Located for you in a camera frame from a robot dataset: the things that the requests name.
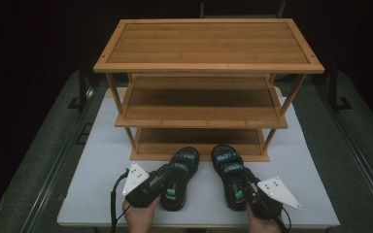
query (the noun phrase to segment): wooden shoe rack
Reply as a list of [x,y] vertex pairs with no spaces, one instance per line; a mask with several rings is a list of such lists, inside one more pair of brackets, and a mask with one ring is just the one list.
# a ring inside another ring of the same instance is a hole
[[[229,144],[245,161],[266,162],[305,77],[323,67],[289,18],[123,19],[94,71],[107,75],[131,159],[169,160],[192,146],[209,161],[215,145]],[[122,100],[114,73],[129,77]],[[276,74],[298,74],[282,105]]]

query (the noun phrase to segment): white table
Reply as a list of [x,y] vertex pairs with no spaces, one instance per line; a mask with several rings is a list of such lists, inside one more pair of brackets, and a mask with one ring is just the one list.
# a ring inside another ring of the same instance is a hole
[[[131,145],[124,128],[114,127],[117,108],[106,97],[86,142],[57,222],[63,226],[106,226],[111,224],[110,192],[117,178],[131,166]],[[278,130],[268,148],[270,162],[245,163],[261,180],[279,177],[302,205],[302,211],[284,205],[293,228],[327,228],[339,225],[325,188],[307,148],[293,106],[286,113],[289,128]],[[137,161],[147,172],[167,161]],[[121,213],[123,180],[117,190],[117,215]],[[222,183],[211,162],[200,162],[187,187],[185,206],[178,212],[155,211],[155,226],[243,227],[245,212],[226,207]],[[122,217],[118,225],[125,225]]]

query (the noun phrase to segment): gray floor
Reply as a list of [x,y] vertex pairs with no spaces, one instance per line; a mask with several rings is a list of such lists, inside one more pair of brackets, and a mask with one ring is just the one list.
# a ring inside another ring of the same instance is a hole
[[[339,78],[339,96],[351,102],[351,110],[335,115],[325,100],[327,87],[316,87],[310,81],[303,84],[293,105],[341,222],[329,232],[373,232],[373,188],[356,159],[358,150],[373,171],[373,114],[348,77],[340,74]],[[277,83],[284,95],[290,85]],[[79,96],[77,73],[64,86],[2,199],[0,232],[95,232],[93,228],[59,226],[56,217],[85,146],[77,140],[85,141],[81,134],[90,131],[107,88],[105,82],[93,87],[85,110],[78,113],[68,109],[71,99]],[[346,123],[357,147],[352,148],[340,130],[340,120]]]

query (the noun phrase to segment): dark background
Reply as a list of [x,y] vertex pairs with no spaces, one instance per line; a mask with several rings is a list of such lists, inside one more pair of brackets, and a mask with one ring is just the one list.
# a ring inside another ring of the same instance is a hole
[[[230,2],[208,1],[206,14],[277,6]],[[199,17],[199,1],[0,1],[0,199],[80,64],[96,83],[91,69],[119,20],[157,17]],[[373,110],[373,0],[288,0],[284,17],[295,20],[325,69],[335,64],[346,73]]]

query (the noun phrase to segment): black sandal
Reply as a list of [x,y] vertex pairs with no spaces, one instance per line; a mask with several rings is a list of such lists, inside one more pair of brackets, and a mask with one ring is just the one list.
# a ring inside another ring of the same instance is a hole
[[161,195],[160,204],[167,211],[176,212],[180,210],[187,200],[187,184],[198,170],[199,152],[193,147],[178,150],[171,161],[168,169],[174,176],[166,182],[167,186]]
[[244,184],[238,175],[246,170],[240,153],[229,145],[217,145],[211,157],[214,169],[222,179],[226,205],[232,211],[245,211]]

